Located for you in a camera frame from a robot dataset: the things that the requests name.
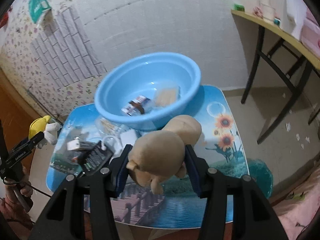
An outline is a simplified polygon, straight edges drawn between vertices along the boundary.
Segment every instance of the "blue plastic basin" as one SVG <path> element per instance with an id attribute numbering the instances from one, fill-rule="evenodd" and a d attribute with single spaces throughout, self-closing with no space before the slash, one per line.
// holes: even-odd
<path id="1" fill-rule="evenodd" d="M 198 65 L 184 55 L 171 52 L 145 54 L 110 72 L 100 83 L 94 103 L 97 111 L 109 121 L 137 130 L 156 130 L 183 112 L 197 93 L 200 81 Z M 180 87 L 180 98 L 175 103 L 137 116 L 124 115 L 121 111 L 139 95 L 153 99 L 159 85 L 168 82 Z"/>

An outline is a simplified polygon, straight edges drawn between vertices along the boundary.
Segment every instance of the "beige stuffed animal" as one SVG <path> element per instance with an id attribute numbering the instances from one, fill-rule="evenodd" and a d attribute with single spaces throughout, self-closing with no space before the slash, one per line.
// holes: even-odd
<path id="1" fill-rule="evenodd" d="M 185 145 L 195 145 L 200 135 L 201 125 L 197 120 L 179 115 L 162 130 L 140 137 L 128 155 L 130 177 L 142 187 L 150 185 L 153 194 L 162 194 L 162 182 L 173 175 L 185 176 Z"/>

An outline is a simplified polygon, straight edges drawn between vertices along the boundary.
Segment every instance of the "wooden tabletop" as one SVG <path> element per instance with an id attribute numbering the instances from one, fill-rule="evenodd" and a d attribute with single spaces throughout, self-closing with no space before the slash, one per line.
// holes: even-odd
<path id="1" fill-rule="evenodd" d="M 275 24 L 270 24 L 265 22 L 263 19 L 253 15 L 249 14 L 246 12 L 241 12 L 241 11 L 235 11 L 231 10 L 231 13 L 233 15 L 238 15 L 242 18 L 245 18 L 249 21 L 252 21 L 254 23 L 257 23 L 266 29 L 272 31 L 273 33 L 277 34 L 281 38 L 283 38 L 285 41 L 290 43 L 292 46 L 294 46 L 300 53 L 306 57 L 307 60 L 310 61 L 310 63 L 315 66 L 316 69 L 320 69 L 320 58 L 318 58 L 313 52 L 311 52 L 308 48 L 306 48 L 300 41 L 298 41 L 296 38 L 291 36 L 290 34 L 286 33 L 282 29 L 280 29 L 277 25 Z"/>

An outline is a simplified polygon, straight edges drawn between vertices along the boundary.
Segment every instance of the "floral wallpaper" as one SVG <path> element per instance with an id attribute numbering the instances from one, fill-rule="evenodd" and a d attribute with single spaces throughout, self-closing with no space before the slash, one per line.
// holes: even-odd
<path id="1" fill-rule="evenodd" d="M 29 49 L 31 42 L 43 31 L 46 20 L 48 22 L 50 17 L 70 7 L 73 0 L 48 0 L 52 12 L 47 14 L 40 26 L 31 21 L 28 2 L 21 0 L 16 13 L 9 13 L 6 38 L 0 53 L 0 68 L 21 96 L 41 115 L 43 111 L 25 89 L 29 89 L 53 114 L 67 115 L 77 106 L 93 103 L 94 92 L 103 76 L 90 77 L 55 90 Z"/>

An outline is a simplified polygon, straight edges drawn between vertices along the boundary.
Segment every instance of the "yellow plush toy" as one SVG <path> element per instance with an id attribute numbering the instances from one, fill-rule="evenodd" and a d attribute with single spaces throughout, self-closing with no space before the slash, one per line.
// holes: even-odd
<path id="1" fill-rule="evenodd" d="M 38 132 L 44 133 L 44 139 L 37 144 L 37 148 L 41 149 L 49 142 L 51 145 L 56 145 L 58 140 L 57 131 L 61 129 L 61 125 L 57 122 L 49 123 L 51 116 L 45 115 L 32 122 L 29 129 L 29 139 L 35 136 Z"/>
<path id="2" fill-rule="evenodd" d="M 153 194 L 162 194 L 162 182 L 173 175 L 185 176 L 185 145 L 194 146 L 201 132 L 201 124 L 196 119 L 179 115 L 162 130 L 140 137 L 128 155 L 126 167 L 130 177 L 142 187 L 150 185 Z"/>

